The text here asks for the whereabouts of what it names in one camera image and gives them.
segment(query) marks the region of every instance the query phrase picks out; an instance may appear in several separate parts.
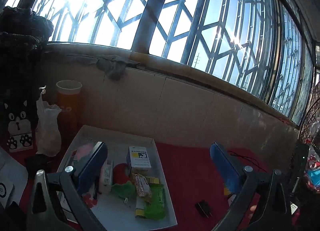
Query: white tray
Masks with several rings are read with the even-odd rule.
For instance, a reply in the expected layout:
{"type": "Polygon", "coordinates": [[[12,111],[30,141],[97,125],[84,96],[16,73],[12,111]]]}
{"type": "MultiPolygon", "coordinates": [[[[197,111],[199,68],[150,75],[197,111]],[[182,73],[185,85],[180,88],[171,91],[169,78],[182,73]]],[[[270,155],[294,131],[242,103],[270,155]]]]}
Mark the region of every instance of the white tray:
{"type": "MultiPolygon", "coordinates": [[[[177,225],[177,219],[171,202],[167,182],[165,181],[159,154],[153,139],[145,138],[121,132],[114,132],[84,125],[73,139],[70,147],[64,155],[58,172],[62,171],[69,161],[72,151],[79,146],[88,142],[96,143],[103,141],[108,146],[108,158],[114,160],[114,165],[126,163],[126,155],[129,146],[143,146],[147,148],[152,169],[148,175],[160,179],[164,185],[165,191],[165,210],[166,217],[162,220],[140,219],[134,214],[136,198],[128,200],[127,204],[116,195],[98,195],[98,204],[91,210],[106,228],[112,231],[147,231],[157,230],[177,225]]],[[[68,219],[72,220],[73,216],[65,211],[68,219]]]]}

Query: snack package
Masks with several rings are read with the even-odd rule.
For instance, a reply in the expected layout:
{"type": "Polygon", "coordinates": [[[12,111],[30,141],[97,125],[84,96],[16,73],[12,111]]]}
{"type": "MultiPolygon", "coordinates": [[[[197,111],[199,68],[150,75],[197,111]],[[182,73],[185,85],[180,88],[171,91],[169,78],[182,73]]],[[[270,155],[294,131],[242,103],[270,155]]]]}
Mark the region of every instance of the snack package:
{"type": "Polygon", "coordinates": [[[137,196],[135,216],[138,218],[161,220],[165,217],[164,187],[159,184],[150,184],[150,187],[153,194],[150,203],[146,203],[142,198],[137,196]]]}
{"type": "Polygon", "coordinates": [[[141,174],[132,174],[134,185],[136,187],[137,195],[144,201],[150,202],[152,197],[151,188],[147,183],[147,180],[141,174]]]}

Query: small black object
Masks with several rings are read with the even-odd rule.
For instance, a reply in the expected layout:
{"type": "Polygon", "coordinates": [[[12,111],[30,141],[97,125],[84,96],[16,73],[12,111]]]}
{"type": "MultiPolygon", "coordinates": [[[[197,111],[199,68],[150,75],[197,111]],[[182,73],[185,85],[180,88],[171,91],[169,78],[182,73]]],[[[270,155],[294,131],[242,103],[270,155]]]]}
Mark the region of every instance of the small black object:
{"type": "Polygon", "coordinates": [[[51,159],[44,154],[36,154],[24,159],[29,178],[34,179],[38,170],[42,169],[45,172],[50,172],[49,162],[51,159]]]}
{"type": "Polygon", "coordinates": [[[94,195],[93,195],[93,199],[97,199],[98,198],[98,190],[99,190],[99,176],[96,177],[95,181],[94,181],[94,195]]]}
{"type": "Polygon", "coordinates": [[[201,200],[200,202],[197,202],[195,204],[195,207],[198,210],[199,214],[203,218],[205,218],[205,217],[209,218],[209,217],[212,216],[211,215],[211,208],[210,208],[209,204],[206,201],[201,200]]]}

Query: blue gripper pad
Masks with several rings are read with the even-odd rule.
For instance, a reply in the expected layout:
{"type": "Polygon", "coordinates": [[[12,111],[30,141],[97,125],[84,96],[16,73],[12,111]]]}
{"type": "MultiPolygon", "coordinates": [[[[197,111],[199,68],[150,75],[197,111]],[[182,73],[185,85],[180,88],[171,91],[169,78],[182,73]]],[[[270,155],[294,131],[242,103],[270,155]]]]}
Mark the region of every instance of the blue gripper pad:
{"type": "Polygon", "coordinates": [[[82,157],[78,161],[74,174],[74,182],[80,196],[89,191],[96,177],[99,176],[100,169],[107,157],[107,145],[99,141],[87,156],[82,157]]]}
{"type": "Polygon", "coordinates": [[[233,167],[231,161],[227,158],[230,157],[223,149],[223,147],[217,143],[214,143],[210,147],[210,157],[220,173],[226,187],[231,193],[238,194],[241,190],[240,175],[239,172],[233,167]]]}

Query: wire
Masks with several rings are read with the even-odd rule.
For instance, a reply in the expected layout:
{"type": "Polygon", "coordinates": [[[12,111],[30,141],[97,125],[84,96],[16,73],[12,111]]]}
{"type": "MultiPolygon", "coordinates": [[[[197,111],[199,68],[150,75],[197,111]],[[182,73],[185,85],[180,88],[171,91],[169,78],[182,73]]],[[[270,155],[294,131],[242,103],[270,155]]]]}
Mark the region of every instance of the wire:
{"type": "Polygon", "coordinates": [[[231,151],[231,150],[230,150],[229,152],[232,152],[232,153],[233,153],[233,154],[230,154],[230,156],[235,156],[235,157],[240,157],[240,158],[242,158],[242,159],[245,159],[245,160],[251,162],[253,165],[255,165],[258,169],[261,169],[261,170],[263,170],[264,172],[267,173],[267,171],[266,171],[265,169],[263,169],[262,167],[260,167],[260,164],[259,164],[258,160],[256,160],[255,158],[251,158],[251,157],[247,157],[247,156],[242,156],[242,155],[239,155],[239,154],[237,154],[237,153],[235,153],[234,151],[231,151]]]}

